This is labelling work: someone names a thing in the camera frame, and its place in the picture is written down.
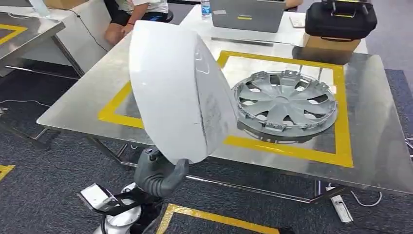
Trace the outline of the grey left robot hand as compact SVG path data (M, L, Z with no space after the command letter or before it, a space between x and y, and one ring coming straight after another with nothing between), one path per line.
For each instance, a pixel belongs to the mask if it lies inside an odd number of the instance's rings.
M152 196L166 197L181 185L188 172L188 159L179 159L173 164L156 146L151 146L144 149L139 157L134 182Z

